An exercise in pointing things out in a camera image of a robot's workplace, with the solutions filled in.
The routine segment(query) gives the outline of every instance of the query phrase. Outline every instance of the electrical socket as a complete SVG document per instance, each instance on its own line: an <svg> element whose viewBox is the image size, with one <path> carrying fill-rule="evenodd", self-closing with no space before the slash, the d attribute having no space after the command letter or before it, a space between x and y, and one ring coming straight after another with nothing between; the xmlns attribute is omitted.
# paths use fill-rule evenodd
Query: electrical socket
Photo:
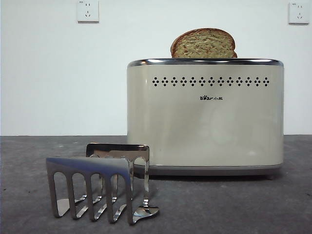
<svg viewBox="0 0 312 234"><path fill-rule="evenodd" d="M310 3L308 1L291 1L289 3L288 23L304 23L310 22Z"/></svg>
<svg viewBox="0 0 312 234"><path fill-rule="evenodd" d="M77 2L78 22L98 22L98 0L80 0Z"/></svg>

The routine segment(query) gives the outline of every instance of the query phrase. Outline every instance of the gray countertop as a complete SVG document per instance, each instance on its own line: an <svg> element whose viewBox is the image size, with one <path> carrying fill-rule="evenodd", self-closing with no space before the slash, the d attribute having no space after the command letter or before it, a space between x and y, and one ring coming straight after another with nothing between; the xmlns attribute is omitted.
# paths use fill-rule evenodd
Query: gray countertop
<svg viewBox="0 0 312 234"><path fill-rule="evenodd" d="M151 205L160 213L129 226L126 214L109 224L88 215L54 218L45 158L85 156L89 142L125 143L125 136L1 137L1 233L312 233L312 136L285 136L285 161L265 176L152 177ZM120 188L120 202L123 190ZM135 178L134 206L142 179Z"/></svg>

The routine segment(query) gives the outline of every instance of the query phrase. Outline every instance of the toasted bread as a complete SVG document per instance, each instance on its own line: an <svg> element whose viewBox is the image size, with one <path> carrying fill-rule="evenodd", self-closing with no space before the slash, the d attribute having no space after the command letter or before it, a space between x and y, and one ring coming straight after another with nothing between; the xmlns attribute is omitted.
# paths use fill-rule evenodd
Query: toasted bread
<svg viewBox="0 0 312 234"><path fill-rule="evenodd" d="M173 58L237 58L232 36L216 28L200 28L179 36L171 45Z"/></svg>

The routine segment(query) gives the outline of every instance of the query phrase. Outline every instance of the toaster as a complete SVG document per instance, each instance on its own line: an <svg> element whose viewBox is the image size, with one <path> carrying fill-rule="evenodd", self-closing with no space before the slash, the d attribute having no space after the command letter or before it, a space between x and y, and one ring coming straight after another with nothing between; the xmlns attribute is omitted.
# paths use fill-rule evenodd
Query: toaster
<svg viewBox="0 0 312 234"><path fill-rule="evenodd" d="M150 175L274 174L283 163L283 86L283 63L273 59L133 61L127 142L150 147Z"/></svg>

